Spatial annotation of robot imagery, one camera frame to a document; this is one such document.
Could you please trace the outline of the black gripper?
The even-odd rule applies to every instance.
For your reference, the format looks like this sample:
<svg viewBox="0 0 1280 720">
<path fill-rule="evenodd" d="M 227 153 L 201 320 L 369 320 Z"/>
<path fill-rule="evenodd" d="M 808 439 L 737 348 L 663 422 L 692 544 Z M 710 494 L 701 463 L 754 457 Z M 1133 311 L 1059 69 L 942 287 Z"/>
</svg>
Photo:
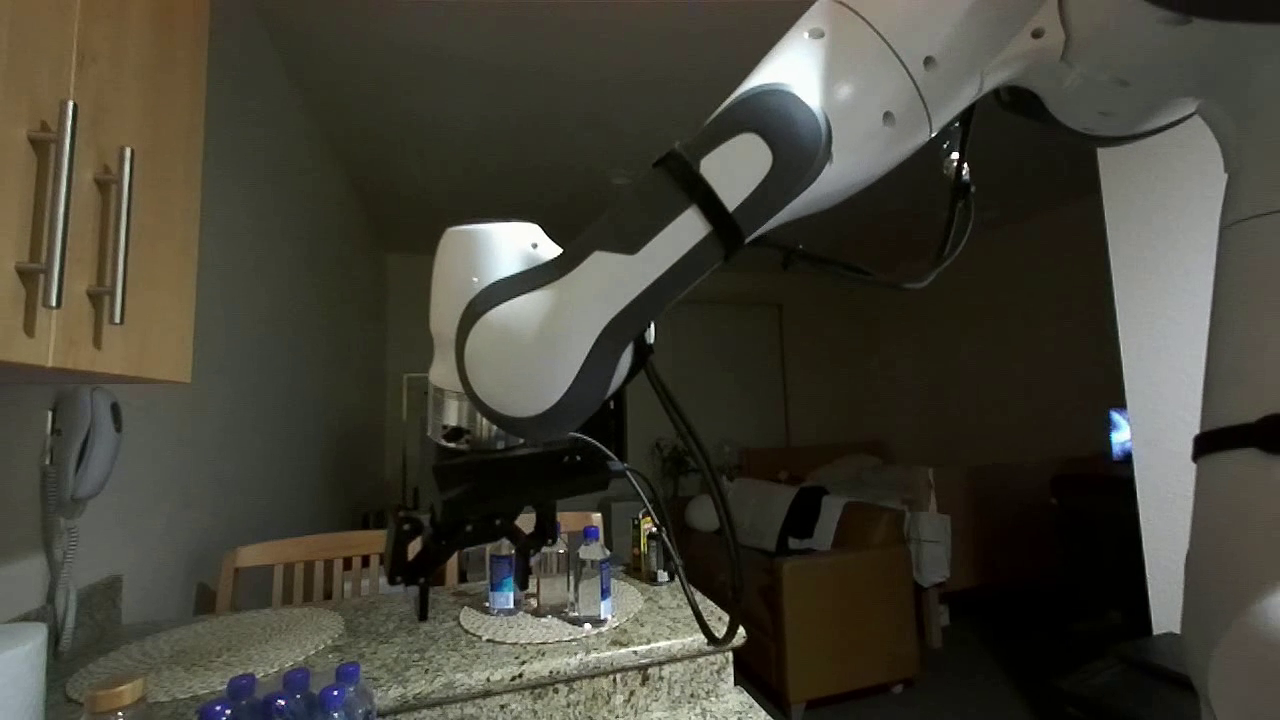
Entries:
<svg viewBox="0 0 1280 720">
<path fill-rule="evenodd" d="M 426 544 L 456 553 L 501 541 L 513 522 L 516 582 L 531 582 L 531 560 L 561 541 L 556 503 L 567 494 L 605 491 L 615 459 L 587 439 L 556 439 L 531 448 L 443 448 L 431 463 L 435 494 L 426 498 Z M 384 572 L 390 582 L 422 578 L 422 518 L 397 510 L 388 518 Z"/>
</svg>

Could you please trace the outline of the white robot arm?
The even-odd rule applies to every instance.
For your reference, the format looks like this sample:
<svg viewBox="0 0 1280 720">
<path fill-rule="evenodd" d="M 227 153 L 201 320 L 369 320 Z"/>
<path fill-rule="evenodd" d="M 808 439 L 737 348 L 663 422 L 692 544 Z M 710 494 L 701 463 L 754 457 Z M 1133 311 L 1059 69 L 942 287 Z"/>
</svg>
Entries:
<svg viewBox="0 0 1280 720">
<path fill-rule="evenodd" d="M 1280 21 L 1277 0 L 816 0 L 663 153 L 632 207 L 561 249 L 526 220 L 456 224 L 431 258 L 435 439 L 513 489 L 639 366 L 639 338 L 727 254 L 884 178 L 1015 89 L 1092 138 L 1200 119 L 1225 155 L 1202 479 L 1187 582 L 1277 587 Z"/>
</svg>

